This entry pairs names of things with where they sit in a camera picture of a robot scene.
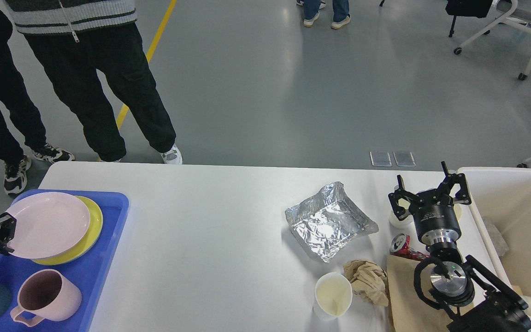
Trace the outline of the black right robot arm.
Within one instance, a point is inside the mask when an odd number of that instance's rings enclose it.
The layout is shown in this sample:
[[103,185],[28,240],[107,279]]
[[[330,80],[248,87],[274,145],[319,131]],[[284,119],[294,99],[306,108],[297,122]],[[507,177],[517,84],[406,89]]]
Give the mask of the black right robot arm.
[[417,239],[429,253],[413,273],[417,296],[447,313],[451,332],[527,332],[527,302],[472,255],[461,256],[454,207],[472,200],[465,175],[449,172],[444,161],[441,166],[444,179],[438,187],[411,193],[397,176],[398,185],[388,196],[399,221],[413,218]]

